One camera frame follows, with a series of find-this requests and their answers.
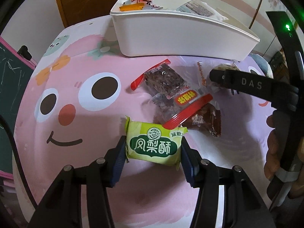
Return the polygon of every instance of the human hand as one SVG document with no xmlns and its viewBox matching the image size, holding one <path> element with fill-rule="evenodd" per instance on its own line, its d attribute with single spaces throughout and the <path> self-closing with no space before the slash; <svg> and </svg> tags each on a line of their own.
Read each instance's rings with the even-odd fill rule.
<svg viewBox="0 0 304 228">
<path fill-rule="evenodd" d="M 269 127 L 274 128 L 273 118 L 269 116 L 266 120 Z M 276 137 L 275 129 L 272 130 L 267 139 L 268 152 L 266 154 L 266 163 L 264 166 L 264 174 L 267 179 L 271 179 L 275 172 L 280 168 L 280 160 L 278 158 L 277 152 L 279 144 Z M 299 159 L 304 162 L 304 140 L 302 138 L 299 148 L 298 148 Z M 296 198 L 304 195 L 304 167 L 302 167 L 297 181 L 291 187 L 288 194 L 289 198 Z"/>
</svg>

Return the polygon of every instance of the white storage container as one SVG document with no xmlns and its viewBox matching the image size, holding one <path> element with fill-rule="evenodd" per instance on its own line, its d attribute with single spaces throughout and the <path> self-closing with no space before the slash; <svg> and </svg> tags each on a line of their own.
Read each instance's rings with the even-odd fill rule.
<svg viewBox="0 0 304 228">
<path fill-rule="evenodd" d="M 153 0 L 167 10 L 120 12 L 118 0 L 110 15 L 122 54 L 197 55 L 242 61 L 260 39 L 220 9 L 225 21 L 174 11 L 190 0 Z"/>
</svg>

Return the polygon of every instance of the green snack package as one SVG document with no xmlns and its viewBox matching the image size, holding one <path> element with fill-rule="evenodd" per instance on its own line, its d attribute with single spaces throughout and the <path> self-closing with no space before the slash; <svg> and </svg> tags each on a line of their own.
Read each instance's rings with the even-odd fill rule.
<svg viewBox="0 0 304 228">
<path fill-rule="evenodd" d="M 126 155 L 158 164 L 176 165 L 181 162 L 181 139 L 186 127 L 169 130 L 160 124 L 133 122 L 127 117 Z"/>
</svg>

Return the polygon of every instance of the orange bow print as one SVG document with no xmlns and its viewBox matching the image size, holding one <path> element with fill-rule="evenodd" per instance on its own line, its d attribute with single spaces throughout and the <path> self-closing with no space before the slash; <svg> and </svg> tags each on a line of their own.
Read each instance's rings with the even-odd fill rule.
<svg viewBox="0 0 304 228">
<path fill-rule="evenodd" d="M 37 85 L 40 86 L 43 82 L 47 81 L 49 78 L 51 71 L 56 71 L 61 68 L 63 68 L 65 65 L 67 65 L 70 62 L 70 57 L 67 55 L 63 55 L 56 59 L 56 61 L 50 66 L 45 69 L 42 69 L 37 75 L 36 75 L 36 81 Z"/>
</svg>

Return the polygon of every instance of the snack package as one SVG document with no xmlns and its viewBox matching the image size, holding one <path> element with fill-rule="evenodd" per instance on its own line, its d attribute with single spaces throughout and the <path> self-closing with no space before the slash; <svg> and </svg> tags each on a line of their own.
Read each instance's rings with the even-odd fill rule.
<svg viewBox="0 0 304 228">
<path fill-rule="evenodd" d="M 158 121 L 164 128 L 174 129 L 211 101 L 212 96 L 184 80 L 168 64 L 167 59 L 150 68 L 131 84 L 131 89 L 135 90 L 144 80 L 159 108 Z"/>
<path fill-rule="evenodd" d="M 216 93 L 222 89 L 217 83 L 213 83 L 209 79 L 211 69 L 217 70 L 239 70 L 233 63 L 223 63 L 212 68 L 209 63 L 197 62 L 198 80 L 201 89 L 210 88 L 212 93 Z M 210 101 L 207 105 L 198 110 L 194 115 L 182 123 L 189 129 L 197 129 L 200 131 L 208 130 L 213 136 L 221 135 L 221 112 L 218 103 L 215 100 Z"/>
<path fill-rule="evenodd" d="M 216 70 L 239 70 L 239 68 L 234 64 L 229 64 L 229 63 L 224 63 L 224 64 L 220 64 L 217 65 L 216 67 L 214 67 L 213 69 Z M 218 92 L 220 89 L 222 89 L 221 85 L 219 85 L 218 83 L 214 83 L 212 82 L 209 78 L 208 78 L 208 85 L 211 87 L 213 92 Z"/>
<path fill-rule="evenodd" d="M 134 11 L 134 10 L 142 10 L 144 6 L 145 6 L 144 3 L 135 3 L 135 4 L 121 6 L 119 7 L 119 9 L 121 12 Z"/>
<path fill-rule="evenodd" d="M 163 9 L 163 7 L 157 6 L 152 3 L 152 0 L 127 0 L 123 3 L 123 6 L 125 5 L 130 5 L 130 4 L 135 4 L 135 3 L 144 3 L 143 10 L 158 10 L 158 9 Z"/>
<path fill-rule="evenodd" d="M 127 158 L 140 159 L 177 168 L 181 162 L 181 139 L 186 127 L 172 130 L 160 124 L 134 122 L 127 117 Z"/>
<path fill-rule="evenodd" d="M 221 111 L 216 101 L 212 100 L 194 115 L 182 123 L 189 129 L 209 131 L 214 137 L 221 135 Z"/>
<path fill-rule="evenodd" d="M 200 0 L 191 0 L 178 7 L 176 11 L 198 14 L 218 21 L 224 21 L 228 19 L 227 17 L 222 16 L 219 12 L 210 7 L 207 3 L 202 2 Z"/>
</svg>

